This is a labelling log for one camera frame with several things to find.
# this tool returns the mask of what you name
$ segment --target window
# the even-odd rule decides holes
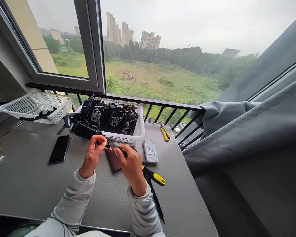
[[[98,35],[97,20],[91,26],[88,7],[74,0],[0,0],[2,30],[36,82],[105,91],[90,30]]]
[[[89,78],[73,0],[6,0],[43,72]]]
[[[198,105],[216,100],[258,59],[296,20],[296,5],[105,0],[101,16],[108,93]]]

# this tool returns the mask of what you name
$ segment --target green lawn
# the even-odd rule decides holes
[[[83,54],[75,53],[74,56],[68,56],[68,54],[59,53],[52,56],[58,58],[55,62],[58,73],[88,78]],[[134,78],[128,79],[127,75],[123,78],[122,72],[127,72]],[[105,74],[114,76],[119,95],[172,102],[182,99],[183,103],[201,104],[215,100],[222,93],[215,78],[197,75],[166,62],[153,64],[114,60],[105,64]],[[77,98],[74,99],[74,106],[78,106]],[[153,107],[148,117],[156,118],[159,111],[160,106]],[[185,123],[189,121],[189,117],[183,119]]]

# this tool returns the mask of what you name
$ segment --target gray sleeve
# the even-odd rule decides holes
[[[131,237],[142,236],[165,236],[162,233],[162,226],[152,201],[152,193],[147,184],[146,194],[144,196],[136,196],[132,188],[128,187],[129,209],[131,213],[132,231]]]
[[[77,169],[60,202],[54,208],[51,217],[26,237],[72,237],[81,225],[81,220],[93,192],[96,175],[82,178]]]

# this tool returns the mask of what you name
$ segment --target overcast sky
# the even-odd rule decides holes
[[[74,32],[78,25],[73,0],[28,0],[37,24],[45,29]],[[240,49],[239,55],[263,53],[296,20],[296,0],[102,0],[106,12],[134,30],[160,35],[160,48],[199,46],[203,52]]]

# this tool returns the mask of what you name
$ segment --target hand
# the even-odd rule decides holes
[[[101,145],[95,144],[96,140],[99,140]],[[88,148],[86,149],[85,159],[78,171],[81,177],[90,178],[93,175],[93,170],[99,162],[100,153],[105,149],[107,143],[108,141],[102,135],[92,136]]]
[[[144,196],[146,194],[147,183],[142,173],[140,154],[127,145],[120,145],[119,147],[127,153],[126,159],[120,149],[114,148],[125,178],[128,180],[136,196]]]

